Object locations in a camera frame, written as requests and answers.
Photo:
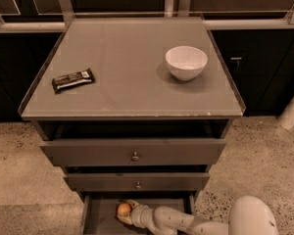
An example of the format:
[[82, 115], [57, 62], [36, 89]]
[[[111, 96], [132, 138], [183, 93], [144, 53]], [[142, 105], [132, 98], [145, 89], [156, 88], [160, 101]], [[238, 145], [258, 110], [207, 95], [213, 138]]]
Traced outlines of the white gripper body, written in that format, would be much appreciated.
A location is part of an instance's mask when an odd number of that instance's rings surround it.
[[154, 229], [153, 211], [154, 210], [147, 205], [136, 206], [130, 214], [132, 224], [139, 228]]

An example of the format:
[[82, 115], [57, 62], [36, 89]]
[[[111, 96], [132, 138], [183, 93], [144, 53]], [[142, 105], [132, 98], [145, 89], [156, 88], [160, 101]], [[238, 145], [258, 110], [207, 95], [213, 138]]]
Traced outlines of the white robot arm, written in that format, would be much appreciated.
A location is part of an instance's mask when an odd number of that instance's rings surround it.
[[254, 196], [236, 199], [226, 220], [215, 220], [156, 206], [125, 200], [116, 209], [117, 219], [127, 225], [147, 229], [152, 235], [279, 235], [270, 207]]

